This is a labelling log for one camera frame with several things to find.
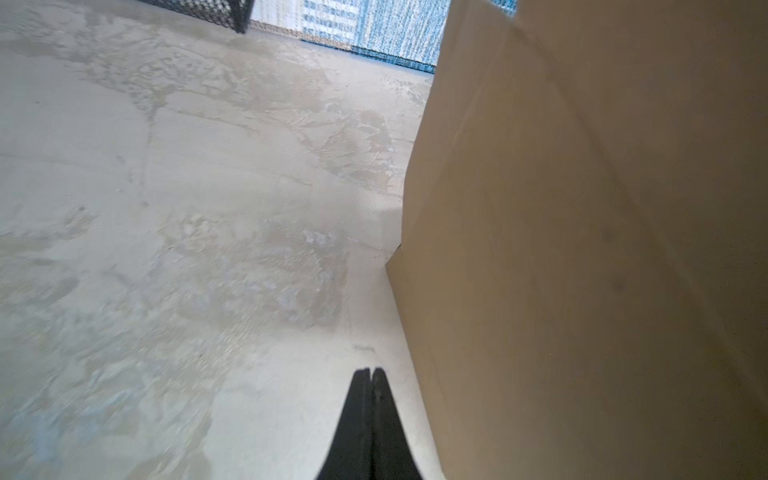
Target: marble floor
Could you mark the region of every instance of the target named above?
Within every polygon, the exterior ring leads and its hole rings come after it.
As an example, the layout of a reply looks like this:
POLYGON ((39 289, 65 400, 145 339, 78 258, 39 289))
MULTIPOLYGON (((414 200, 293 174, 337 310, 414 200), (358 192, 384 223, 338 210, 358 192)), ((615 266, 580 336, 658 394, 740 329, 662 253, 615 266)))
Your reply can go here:
POLYGON ((0 0, 0 478, 311 479, 383 366, 432 76, 135 0, 0 0))

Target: cardboard box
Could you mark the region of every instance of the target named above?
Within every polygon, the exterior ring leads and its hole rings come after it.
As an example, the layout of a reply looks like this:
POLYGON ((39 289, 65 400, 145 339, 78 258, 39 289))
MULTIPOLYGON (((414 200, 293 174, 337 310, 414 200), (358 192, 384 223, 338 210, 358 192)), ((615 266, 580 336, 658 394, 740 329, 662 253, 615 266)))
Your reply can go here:
POLYGON ((449 479, 768 477, 767 25, 454 0, 387 266, 449 479))

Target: metal mesh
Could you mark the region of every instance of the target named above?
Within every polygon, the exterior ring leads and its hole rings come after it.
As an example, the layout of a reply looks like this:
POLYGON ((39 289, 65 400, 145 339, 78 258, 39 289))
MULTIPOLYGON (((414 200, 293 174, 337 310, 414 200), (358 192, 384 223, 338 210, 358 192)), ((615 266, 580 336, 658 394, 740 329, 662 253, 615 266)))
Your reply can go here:
POLYGON ((141 0, 245 33, 253 0, 141 0))

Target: brown cardboard box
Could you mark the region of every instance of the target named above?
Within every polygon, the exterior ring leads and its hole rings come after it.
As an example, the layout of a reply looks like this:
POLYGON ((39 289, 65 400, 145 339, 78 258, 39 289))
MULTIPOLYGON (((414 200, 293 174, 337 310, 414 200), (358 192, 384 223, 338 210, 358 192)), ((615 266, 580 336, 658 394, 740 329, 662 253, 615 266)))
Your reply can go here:
POLYGON ((454 0, 387 266, 448 478, 768 478, 764 5, 454 0))

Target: black mesh basket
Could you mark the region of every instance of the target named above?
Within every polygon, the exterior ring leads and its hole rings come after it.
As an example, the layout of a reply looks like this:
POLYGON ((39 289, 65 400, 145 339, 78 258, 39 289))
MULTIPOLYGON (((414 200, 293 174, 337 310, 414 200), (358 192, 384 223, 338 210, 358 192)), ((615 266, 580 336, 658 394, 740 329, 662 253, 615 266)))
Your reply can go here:
POLYGON ((245 33, 253 0, 141 0, 245 33))

